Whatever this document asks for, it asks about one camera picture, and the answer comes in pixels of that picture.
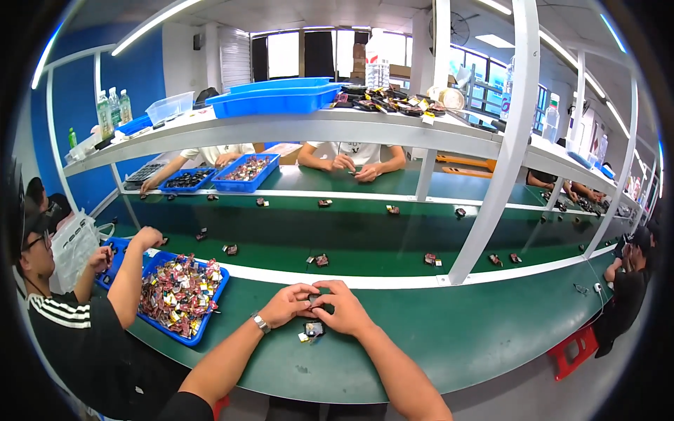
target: floor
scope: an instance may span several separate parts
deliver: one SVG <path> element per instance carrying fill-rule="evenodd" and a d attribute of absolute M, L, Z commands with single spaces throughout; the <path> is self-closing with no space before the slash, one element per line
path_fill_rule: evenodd
<path fill-rule="evenodd" d="M 562 381 L 555 382 L 555 365 L 540 356 L 500 377 L 479 385 L 444 395 L 455 421 L 568 421 L 591 419 L 600 403 L 616 384 L 641 332 L 644 309 L 649 307 L 649 289 L 642 313 L 632 328 L 615 341 L 607 356 L 591 358 Z M 230 406 L 220 414 L 220 421 L 263 421 L 268 398 L 238 389 L 230 393 Z M 321 420 L 327 406 L 321 407 Z M 386 421 L 404 418 L 389 405 Z"/>

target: electronic component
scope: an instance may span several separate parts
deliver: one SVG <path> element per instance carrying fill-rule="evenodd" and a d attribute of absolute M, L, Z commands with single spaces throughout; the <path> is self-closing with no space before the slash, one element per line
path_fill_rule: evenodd
<path fill-rule="evenodd" d="M 503 262 L 499 260 L 498 255 L 489 255 L 489 260 L 496 266 L 503 267 Z"/>

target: wristwatch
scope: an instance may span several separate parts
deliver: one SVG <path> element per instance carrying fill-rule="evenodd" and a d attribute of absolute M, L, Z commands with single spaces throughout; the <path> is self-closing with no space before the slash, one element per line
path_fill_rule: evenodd
<path fill-rule="evenodd" d="M 257 313 L 257 311 L 254 311 L 253 314 L 251 314 L 251 319 L 253 319 L 253 321 L 254 321 L 255 323 L 257 323 L 257 326 L 258 326 L 258 327 L 262 330 L 262 332 L 264 332 L 265 334 L 267 334 L 267 333 L 269 333 L 269 332 L 272 331 L 271 328 L 269 327 L 269 325 L 267 325 L 267 322 L 265 322 L 264 320 L 262 320 L 262 318 L 261 318 L 260 315 Z"/>

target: blue plastic tray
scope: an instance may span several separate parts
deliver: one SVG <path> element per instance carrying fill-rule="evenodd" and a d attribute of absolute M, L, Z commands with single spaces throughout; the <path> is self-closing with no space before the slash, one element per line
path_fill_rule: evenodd
<path fill-rule="evenodd" d="M 99 273 L 96 276 L 96 283 L 106 290 L 110 289 L 110 285 L 113 284 L 115 281 L 115 276 L 117 275 L 117 271 L 119 271 L 119 267 L 122 265 L 122 260 L 124 260 L 124 253 L 123 250 L 126 246 L 129 245 L 129 240 L 125 240 L 124 238 L 117 238 L 117 237 L 110 237 L 105 242 L 103 243 L 104 246 L 110 245 L 110 243 L 114 243 L 111 247 L 114 249 L 117 247 L 117 254 L 113 256 L 113 264 L 110 267 L 110 269 L 104 271 L 103 273 Z M 105 279 L 106 276 L 110 277 L 110 283 L 109 284 L 104 284 L 103 279 Z"/>
<path fill-rule="evenodd" d="M 225 94 L 208 98 L 206 104 L 213 105 L 215 116 L 219 119 L 245 115 L 309 114 L 331 103 L 342 85 L 340 82 Z"/>
<path fill-rule="evenodd" d="M 240 94 L 241 92 L 263 89 L 306 88 L 307 86 L 327 85 L 331 79 L 331 77 L 288 77 L 286 79 L 266 80 L 264 82 L 232 86 L 229 88 L 229 92 L 231 94 Z"/>
<path fill-rule="evenodd" d="M 243 163 L 246 162 L 248 157 L 255 155 L 258 158 L 264 159 L 265 157 L 269 157 L 269 165 L 267 165 L 262 172 L 255 177 L 254 179 L 250 181 L 232 181 L 232 180 L 217 180 L 221 177 L 223 177 L 226 174 L 229 174 L 233 170 L 236 169 L 239 165 L 242 165 Z M 273 170 L 278 168 L 278 159 L 281 157 L 279 154 L 245 154 L 241 155 L 241 157 L 238 160 L 235 160 L 228 166 L 224 167 L 222 171 L 220 171 L 218 174 L 216 174 L 215 177 L 213 177 L 212 182 L 213 185 L 215 186 L 216 190 L 218 191 L 238 191 L 240 193 L 252 193 L 257 188 L 259 187 L 260 184 L 266 179 L 269 174 L 272 173 Z"/>
<path fill-rule="evenodd" d="M 143 269 L 143 278 L 145 278 L 147 275 L 150 275 L 151 273 L 156 272 L 156 267 L 157 266 L 163 266 L 164 263 L 167 261 L 173 260 L 177 257 L 176 254 L 174 253 L 169 253 L 168 251 L 159 251 L 157 254 L 154 255 L 152 260 L 145 266 L 145 269 Z M 198 261 L 200 267 L 205 267 L 206 264 L 204 262 Z M 212 300 L 215 301 L 216 303 L 218 302 L 218 298 L 220 298 L 220 295 L 222 294 L 222 290 L 224 289 L 224 285 L 227 283 L 229 280 L 229 272 L 227 269 L 221 267 L 220 272 L 222 274 L 222 280 L 220 281 L 220 286 L 218 289 L 215 291 L 213 294 Z M 178 333 L 172 332 L 168 330 L 166 327 L 163 327 L 158 321 L 155 321 L 153 318 L 150 316 L 138 313 L 138 317 L 143 319 L 144 321 L 148 322 L 155 328 L 157 328 L 159 331 L 165 333 L 166 335 L 172 337 L 173 339 L 177 340 L 183 345 L 187 346 L 194 346 L 199 343 L 200 340 L 202 340 L 202 336 L 204 334 L 204 330 L 206 330 L 206 324 L 210 320 L 210 317 L 213 313 L 208 313 L 207 315 L 204 315 L 202 317 L 202 325 L 199 327 L 199 331 L 197 332 L 196 335 L 192 336 L 191 339 L 185 339 L 184 337 L 180 336 Z"/>
<path fill-rule="evenodd" d="M 137 119 L 133 119 L 125 125 L 119 126 L 117 130 L 124 133 L 126 136 L 133 135 L 135 132 L 145 129 L 146 127 L 152 127 L 152 121 L 150 116 L 147 114 Z"/>
<path fill-rule="evenodd" d="M 185 173 L 194 174 L 194 173 L 197 172 L 197 171 L 204 171 L 204 170 L 213 170 L 213 171 L 211 171 L 211 173 L 210 173 L 208 176 L 206 176 L 203 180 L 201 180 L 201 181 L 199 182 L 199 184 L 197 184 L 197 185 L 194 186 L 194 187 L 166 187 L 166 183 L 169 182 L 170 180 L 175 179 L 176 177 L 180 177 L 181 175 L 183 175 L 183 174 L 185 174 Z M 163 183 L 159 186 L 159 190 L 165 191 L 165 192 L 167 192 L 167 193 L 180 193 L 180 192 L 197 191 L 197 190 L 201 189 L 201 187 L 203 187 L 206 183 L 208 183 L 208 181 L 210 181 L 210 179 L 211 179 L 217 172 L 218 172 L 218 171 L 217 171 L 215 168 L 213 168 L 213 167 L 206 167 L 206 166 L 200 166 L 200 167 L 192 168 L 192 169 L 189 169 L 189 170 L 178 170 L 178 171 L 176 171 L 172 176 L 168 177 L 168 178 L 166 179 L 166 181 L 163 182 Z"/>
<path fill-rule="evenodd" d="M 567 152 L 566 154 L 568 156 L 570 156 L 571 158 L 575 159 L 577 163 L 579 163 L 580 165 L 583 165 L 585 168 L 587 168 L 587 169 L 592 168 L 592 165 L 590 165 L 590 162 L 588 160 L 586 160 L 585 158 L 581 157 L 580 155 L 578 155 L 577 153 Z"/>

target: person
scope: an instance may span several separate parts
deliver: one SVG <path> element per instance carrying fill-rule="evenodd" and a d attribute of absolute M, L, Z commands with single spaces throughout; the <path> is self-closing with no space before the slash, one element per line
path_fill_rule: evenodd
<path fill-rule="evenodd" d="M 185 165 L 188 160 L 195 160 L 197 156 L 201 155 L 209 166 L 222 168 L 228 163 L 239 159 L 241 155 L 254 154 L 255 148 L 252 143 L 239 143 L 236 145 L 220 145 L 207 146 L 204 148 L 192 148 L 183 150 L 180 155 L 176 156 L 164 168 L 159 170 L 152 178 L 145 180 L 140 187 L 140 193 L 144 194 L 148 190 L 157 188 L 168 177 L 173 175 Z"/>
<path fill-rule="evenodd" d="M 161 233 L 145 227 L 131 239 L 107 295 L 92 297 L 92 285 L 96 273 L 109 268 L 110 247 L 96 249 L 74 290 L 58 295 L 49 290 L 55 268 L 49 219 L 29 197 L 24 209 L 15 267 L 45 358 L 65 386 L 97 412 L 116 420 L 153 419 L 188 372 L 182 366 L 167 368 L 168 359 L 148 357 L 139 348 L 147 347 L 125 332 L 140 301 L 143 253 L 162 240 Z"/>
<path fill-rule="evenodd" d="M 332 152 L 332 159 L 321 159 L 313 155 L 316 149 L 328 143 Z M 358 142 L 307 142 L 299 150 L 297 162 L 300 165 L 324 171 L 336 171 L 347 168 L 353 172 L 360 182 L 374 181 L 385 172 L 400 170 L 405 167 L 405 153 L 400 146 L 389 145 L 393 158 L 387 162 L 380 162 L 379 152 L 381 145 L 376 143 Z"/>
<path fill-rule="evenodd" d="M 613 263 L 606 268 L 604 279 L 613 282 L 613 302 L 605 305 L 602 315 L 592 325 L 601 358 L 613 348 L 613 341 L 634 323 L 646 295 L 649 272 L 650 232 L 644 226 L 627 237 L 622 251 L 615 252 Z"/>
<path fill-rule="evenodd" d="M 307 296 L 329 288 L 309 307 Z M 334 314 L 316 307 L 334 306 Z M 334 331 L 355 337 L 379 373 L 394 408 L 408 420 L 450 421 L 452 413 L 426 374 L 367 315 L 343 281 L 320 281 L 282 288 L 258 313 L 211 350 L 187 375 L 158 421 L 212 421 L 212 407 L 237 384 L 257 344 L 269 329 L 296 315 L 318 318 Z M 266 421 L 318 420 L 318 403 L 270 398 Z M 328 420 L 383 420 L 386 404 L 330 405 Z"/>
<path fill-rule="evenodd" d="M 528 168 L 526 173 L 526 184 L 534 187 L 542 187 L 544 189 L 552 190 L 555 188 L 555 183 L 557 182 L 557 176 L 548 174 L 547 172 L 532 170 Z M 578 201 L 578 195 L 571 189 L 571 184 L 564 180 L 563 187 L 566 194 L 569 195 L 569 199 L 572 202 Z"/>
<path fill-rule="evenodd" d="M 50 218 L 47 226 L 49 234 L 54 234 L 68 218 L 74 215 L 70 203 L 64 195 L 54 193 L 47 196 L 47 191 L 44 189 L 40 177 L 33 177 L 28 182 L 26 196 L 30 197 L 40 208 L 40 211 Z"/>

